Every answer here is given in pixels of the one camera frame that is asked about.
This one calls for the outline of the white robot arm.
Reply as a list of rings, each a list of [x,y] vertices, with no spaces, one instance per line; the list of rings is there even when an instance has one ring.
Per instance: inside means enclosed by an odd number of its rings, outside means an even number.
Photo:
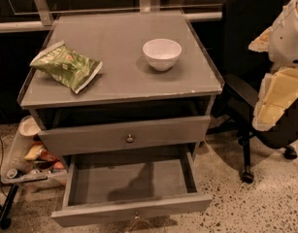
[[[284,6],[273,24],[248,48],[267,51],[273,62],[262,80],[252,120],[256,130],[268,131],[298,99],[298,0]]]

